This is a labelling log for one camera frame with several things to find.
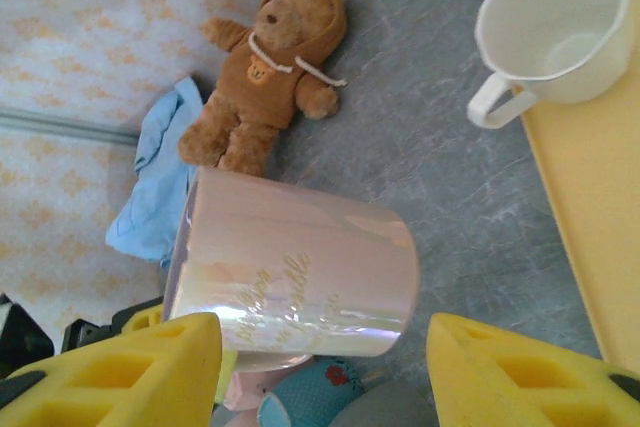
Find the blue cloth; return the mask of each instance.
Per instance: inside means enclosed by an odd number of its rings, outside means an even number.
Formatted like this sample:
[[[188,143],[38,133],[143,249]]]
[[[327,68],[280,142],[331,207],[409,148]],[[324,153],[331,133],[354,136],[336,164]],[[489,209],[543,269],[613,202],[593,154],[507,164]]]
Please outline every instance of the blue cloth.
[[[123,254],[167,267],[196,168],[178,155],[178,141],[202,112],[190,77],[158,100],[142,121],[133,169],[138,181],[107,230],[106,243]]]
[[[363,393],[362,382],[351,364],[340,359],[320,360],[287,377],[264,397],[258,407],[258,424],[328,427]]]

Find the gray floor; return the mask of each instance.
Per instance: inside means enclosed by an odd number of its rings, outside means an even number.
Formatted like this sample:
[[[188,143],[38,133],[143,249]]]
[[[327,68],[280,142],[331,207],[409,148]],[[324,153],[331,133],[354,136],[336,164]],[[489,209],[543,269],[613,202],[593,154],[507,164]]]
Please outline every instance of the gray floor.
[[[350,32],[330,69],[349,80],[342,111],[299,120],[270,171],[389,206],[409,223],[422,264],[417,312],[388,354],[357,364],[372,384],[414,384],[432,406],[424,356],[434,312],[598,355],[521,124],[493,132],[465,119],[488,75],[473,39],[481,1],[347,0]]]

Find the yellow tray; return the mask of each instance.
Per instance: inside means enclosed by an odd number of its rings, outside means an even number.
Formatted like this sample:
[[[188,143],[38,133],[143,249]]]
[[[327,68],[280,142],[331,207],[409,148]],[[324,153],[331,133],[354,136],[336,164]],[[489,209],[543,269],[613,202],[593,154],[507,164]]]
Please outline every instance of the yellow tray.
[[[602,356],[640,372],[640,48],[607,93],[523,122]]]

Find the patterned wallpaper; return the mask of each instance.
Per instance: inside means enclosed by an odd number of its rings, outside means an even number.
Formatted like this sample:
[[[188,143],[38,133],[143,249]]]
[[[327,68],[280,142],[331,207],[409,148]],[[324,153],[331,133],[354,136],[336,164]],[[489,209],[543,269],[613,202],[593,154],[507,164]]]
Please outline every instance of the patterned wallpaper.
[[[158,268],[104,244],[135,149],[0,129],[0,291],[59,348],[78,317],[110,322],[159,295]]]
[[[224,54],[199,26],[249,23],[260,0],[2,0],[0,104],[138,126],[163,89]]]

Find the teddy bear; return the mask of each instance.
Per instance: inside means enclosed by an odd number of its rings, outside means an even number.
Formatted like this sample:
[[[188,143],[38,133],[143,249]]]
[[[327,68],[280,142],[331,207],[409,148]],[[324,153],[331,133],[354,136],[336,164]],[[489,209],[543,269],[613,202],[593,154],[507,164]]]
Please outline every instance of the teddy bear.
[[[221,18],[203,27],[229,52],[216,89],[178,143],[184,162],[264,176],[278,133],[296,107],[322,119],[338,110],[322,63],[347,29],[342,0],[263,0],[251,28]]]

